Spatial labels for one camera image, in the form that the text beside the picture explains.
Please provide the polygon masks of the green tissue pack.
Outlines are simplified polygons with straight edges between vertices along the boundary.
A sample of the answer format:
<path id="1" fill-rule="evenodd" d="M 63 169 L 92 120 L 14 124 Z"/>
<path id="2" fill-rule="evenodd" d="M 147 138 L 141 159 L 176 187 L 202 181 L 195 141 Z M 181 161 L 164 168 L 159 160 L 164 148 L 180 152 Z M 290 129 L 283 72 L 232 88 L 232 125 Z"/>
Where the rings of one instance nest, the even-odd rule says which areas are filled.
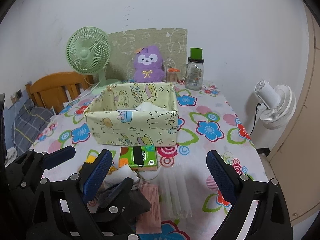
<path id="1" fill-rule="evenodd" d="M 122 147 L 119 168 L 127 165 L 134 171 L 155 171 L 158 168 L 154 145 Z"/>

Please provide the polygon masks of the clear plastic bag pack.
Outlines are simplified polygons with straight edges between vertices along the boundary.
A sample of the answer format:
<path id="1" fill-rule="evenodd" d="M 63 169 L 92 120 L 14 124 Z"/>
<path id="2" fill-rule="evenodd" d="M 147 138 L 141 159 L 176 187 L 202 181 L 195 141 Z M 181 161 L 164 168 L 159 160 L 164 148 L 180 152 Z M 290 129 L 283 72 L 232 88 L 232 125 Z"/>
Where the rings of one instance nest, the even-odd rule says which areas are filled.
<path id="1" fill-rule="evenodd" d="M 192 216 L 187 184 L 180 166 L 160 171 L 159 196 L 162 218 L 186 219 Z"/>

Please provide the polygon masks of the dark grey cloth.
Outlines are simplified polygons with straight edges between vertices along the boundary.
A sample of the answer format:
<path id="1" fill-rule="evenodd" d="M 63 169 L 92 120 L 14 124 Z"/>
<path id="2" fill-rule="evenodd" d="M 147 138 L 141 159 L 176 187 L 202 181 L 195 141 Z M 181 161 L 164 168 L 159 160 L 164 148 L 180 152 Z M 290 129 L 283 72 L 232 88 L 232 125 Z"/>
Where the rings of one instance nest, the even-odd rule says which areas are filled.
<path id="1" fill-rule="evenodd" d="M 116 186 L 106 189 L 105 191 L 96 195 L 97 202 L 100 207 L 104 204 L 107 197 L 115 190 Z M 135 224 L 138 216 L 144 214 L 151 209 L 151 203 L 144 197 L 139 190 L 132 190 L 129 192 L 129 203 L 122 212 L 123 217 L 131 225 Z"/>

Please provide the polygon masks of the white tissue packet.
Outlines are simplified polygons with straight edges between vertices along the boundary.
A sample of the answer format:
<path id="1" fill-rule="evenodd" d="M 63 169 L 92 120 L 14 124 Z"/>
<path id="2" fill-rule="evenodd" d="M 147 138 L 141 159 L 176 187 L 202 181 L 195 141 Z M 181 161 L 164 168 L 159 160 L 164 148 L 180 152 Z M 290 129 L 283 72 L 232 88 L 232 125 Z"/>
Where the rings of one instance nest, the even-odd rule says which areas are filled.
<path id="1" fill-rule="evenodd" d="M 129 165 L 124 165 L 121 168 L 108 174 L 102 184 L 103 189 L 109 189 L 116 184 L 120 184 L 125 178 L 131 178 L 133 180 L 132 190 L 137 190 L 140 184 L 140 178 L 138 173 L 133 171 Z"/>

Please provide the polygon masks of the pink paper packet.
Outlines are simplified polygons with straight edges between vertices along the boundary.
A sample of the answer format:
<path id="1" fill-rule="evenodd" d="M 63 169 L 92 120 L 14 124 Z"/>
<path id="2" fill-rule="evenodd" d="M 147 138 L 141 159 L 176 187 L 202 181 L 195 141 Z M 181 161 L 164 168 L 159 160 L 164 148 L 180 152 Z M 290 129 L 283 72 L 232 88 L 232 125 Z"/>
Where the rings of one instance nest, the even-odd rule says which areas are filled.
<path id="1" fill-rule="evenodd" d="M 136 222 L 136 233 L 160 234 L 162 233 L 162 226 L 158 186 L 144 184 L 140 191 L 149 201 L 151 207 L 148 212 L 145 212 L 138 217 Z"/>

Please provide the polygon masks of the grey plaid pillow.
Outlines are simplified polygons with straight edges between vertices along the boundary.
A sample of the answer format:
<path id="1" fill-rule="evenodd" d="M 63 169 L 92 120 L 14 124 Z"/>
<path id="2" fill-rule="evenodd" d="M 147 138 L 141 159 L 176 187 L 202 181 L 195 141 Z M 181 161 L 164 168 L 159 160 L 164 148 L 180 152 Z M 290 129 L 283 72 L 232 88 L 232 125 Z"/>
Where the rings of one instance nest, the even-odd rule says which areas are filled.
<path id="1" fill-rule="evenodd" d="M 11 138 L 18 157 L 53 134 L 49 128 L 53 116 L 51 109 L 35 106 L 31 99 L 25 101 L 11 128 Z"/>

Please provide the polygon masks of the beige cabinet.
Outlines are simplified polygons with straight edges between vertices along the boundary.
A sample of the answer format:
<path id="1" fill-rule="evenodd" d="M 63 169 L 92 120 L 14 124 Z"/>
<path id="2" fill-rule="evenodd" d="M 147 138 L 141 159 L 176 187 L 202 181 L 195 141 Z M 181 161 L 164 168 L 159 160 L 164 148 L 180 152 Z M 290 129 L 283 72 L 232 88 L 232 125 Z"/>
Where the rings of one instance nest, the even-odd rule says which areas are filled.
<path id="1" fill-rule="evenodd" d="M 296 111 L 268 161 L 281 185 L 292 226 L 319 211 L 319 24 L 306 9 L 309 56 Z"/>

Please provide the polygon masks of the green desk fan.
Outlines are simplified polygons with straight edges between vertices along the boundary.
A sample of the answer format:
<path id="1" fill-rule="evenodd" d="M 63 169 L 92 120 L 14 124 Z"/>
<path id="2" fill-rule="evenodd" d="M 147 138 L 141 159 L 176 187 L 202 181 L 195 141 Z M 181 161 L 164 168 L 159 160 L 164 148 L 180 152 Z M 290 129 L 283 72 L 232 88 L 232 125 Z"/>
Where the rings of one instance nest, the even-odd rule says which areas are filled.
<path id="1" fill-rule="evenodd" d="M 66 59 L 71 68 L 82 75 L 98 75 L 92 94 L 100 94 L 108 85 L 119 84 L 118 79 L 108 79 L 106 68 L 111 57 L 108 35 L 96 27 L 83 27 L 74 32 L 66 45 Z"/>

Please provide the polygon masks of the toothpick jar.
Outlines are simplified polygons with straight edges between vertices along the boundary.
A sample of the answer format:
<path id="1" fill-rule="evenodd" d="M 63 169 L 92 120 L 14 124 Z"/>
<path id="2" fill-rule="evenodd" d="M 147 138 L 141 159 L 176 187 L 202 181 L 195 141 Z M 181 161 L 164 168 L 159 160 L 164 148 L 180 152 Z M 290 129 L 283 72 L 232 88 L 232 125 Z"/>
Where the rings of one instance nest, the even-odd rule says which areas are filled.
<path id="1" fill-rule="evenodd" d="M 166 81 L 176 83 L 178 80 L 178 74 L 179 72 L 168 72 L 166 70 Z"/>

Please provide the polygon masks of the purple plush bunny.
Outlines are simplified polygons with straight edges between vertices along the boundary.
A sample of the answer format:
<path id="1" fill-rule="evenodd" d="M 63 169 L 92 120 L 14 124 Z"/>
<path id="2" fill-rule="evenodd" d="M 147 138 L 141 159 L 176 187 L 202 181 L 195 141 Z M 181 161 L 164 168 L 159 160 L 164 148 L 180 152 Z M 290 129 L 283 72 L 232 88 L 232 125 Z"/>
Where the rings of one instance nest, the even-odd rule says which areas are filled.
<path id="1" fill-rule="evenodd" d="M 162 82 L 165 72 L 162 69 L 163 57 L 156 45 L 140 48 L 133 62 L 136 82 Z"/>

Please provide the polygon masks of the glass mason jar mug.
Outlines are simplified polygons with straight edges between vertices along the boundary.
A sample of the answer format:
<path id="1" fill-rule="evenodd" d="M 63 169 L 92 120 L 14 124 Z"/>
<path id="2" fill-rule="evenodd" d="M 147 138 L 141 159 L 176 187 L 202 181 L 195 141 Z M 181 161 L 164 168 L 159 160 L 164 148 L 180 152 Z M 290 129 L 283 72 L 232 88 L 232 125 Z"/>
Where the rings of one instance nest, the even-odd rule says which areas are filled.
<path id="1" fill-rule="evenodd" d="M 201 90 L 203 84 L 204 60 L 188 58 L 185 75 L 185 87 L 190 90 Z"/>

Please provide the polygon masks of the green plastic cup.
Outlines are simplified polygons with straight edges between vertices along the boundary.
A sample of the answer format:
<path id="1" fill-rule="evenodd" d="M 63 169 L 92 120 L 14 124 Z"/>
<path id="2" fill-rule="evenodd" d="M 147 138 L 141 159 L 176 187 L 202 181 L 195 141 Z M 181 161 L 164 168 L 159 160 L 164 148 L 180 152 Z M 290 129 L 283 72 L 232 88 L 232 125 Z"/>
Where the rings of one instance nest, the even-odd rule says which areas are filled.
<path id="1" fill-rule="evenodd" d="M 190 49 L 190 58 L 192 60 L 201 60 L 202 59 L 202 48 L 191 48 Z"/>

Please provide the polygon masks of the beige cartoon puzzle mat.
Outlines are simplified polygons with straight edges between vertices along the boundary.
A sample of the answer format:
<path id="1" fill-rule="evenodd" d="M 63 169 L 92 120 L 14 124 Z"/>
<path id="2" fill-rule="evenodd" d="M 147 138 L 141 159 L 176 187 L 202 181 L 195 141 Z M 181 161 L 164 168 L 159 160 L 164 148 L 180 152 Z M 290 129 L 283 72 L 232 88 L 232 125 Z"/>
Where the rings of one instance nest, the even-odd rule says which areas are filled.
<path id="1" fill-rule="evenodd" d="M 111 57 L 106 77 L 121 81 L 132 79 L 136 52 L 155 45 L 161 52 L 164 66 L 179 69 L 178 78 L 183 79 L 187 64 L 187 36 L 188 30 L 183 28 L 136 29 L 109 34 Z"/>

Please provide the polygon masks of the wall power socket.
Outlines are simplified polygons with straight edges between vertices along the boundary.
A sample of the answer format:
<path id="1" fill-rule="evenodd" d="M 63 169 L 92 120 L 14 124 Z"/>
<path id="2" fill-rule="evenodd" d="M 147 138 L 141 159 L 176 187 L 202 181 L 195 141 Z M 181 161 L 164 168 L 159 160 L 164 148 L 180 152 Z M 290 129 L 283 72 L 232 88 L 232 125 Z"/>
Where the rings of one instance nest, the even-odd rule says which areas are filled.
<path id="1" fill-rule="evenodd" d="M 23 93 L 22 93 L 21 90 L 18 90 L 18 91 L 15 93 L 15 95 L 16 95 L 16 99 L 18 100 L 18 99 L 20 99 L 20 98 L 23 96 Z"/>

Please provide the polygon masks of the orange handled scissors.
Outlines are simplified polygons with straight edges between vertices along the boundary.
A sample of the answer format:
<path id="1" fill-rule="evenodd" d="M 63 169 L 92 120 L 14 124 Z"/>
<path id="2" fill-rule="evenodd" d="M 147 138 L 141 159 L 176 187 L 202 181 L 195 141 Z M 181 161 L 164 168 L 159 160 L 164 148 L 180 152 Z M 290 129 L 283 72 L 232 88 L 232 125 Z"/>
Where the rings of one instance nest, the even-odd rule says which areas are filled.
<path id="1" fill-rule="evenodd" d="M 167 71 L 168 71 L 168 72 L 180 72 L 179 69 L 173 68 L 173 67 L 168 67 L 168 68 L 167 68 Z"/>

